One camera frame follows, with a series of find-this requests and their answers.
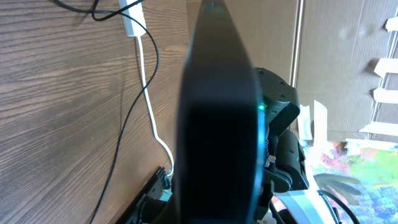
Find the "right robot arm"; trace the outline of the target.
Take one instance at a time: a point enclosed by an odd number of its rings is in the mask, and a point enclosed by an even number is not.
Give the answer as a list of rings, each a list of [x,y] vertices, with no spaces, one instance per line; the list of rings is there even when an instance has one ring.
[[[266,166],[254,222],[339,223],[326,197],[310,189],[305,154],[289,126],[300,114],[297,90],[275,73],[255,68],[266,113]]]

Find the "blue screen smartphone black case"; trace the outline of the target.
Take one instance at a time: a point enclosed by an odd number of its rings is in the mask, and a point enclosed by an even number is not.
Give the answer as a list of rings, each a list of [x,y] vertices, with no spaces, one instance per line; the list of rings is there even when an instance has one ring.
[[[261,87],[223,1],[203,1],[177,116],[179,223],[251,223],[265,162]]]

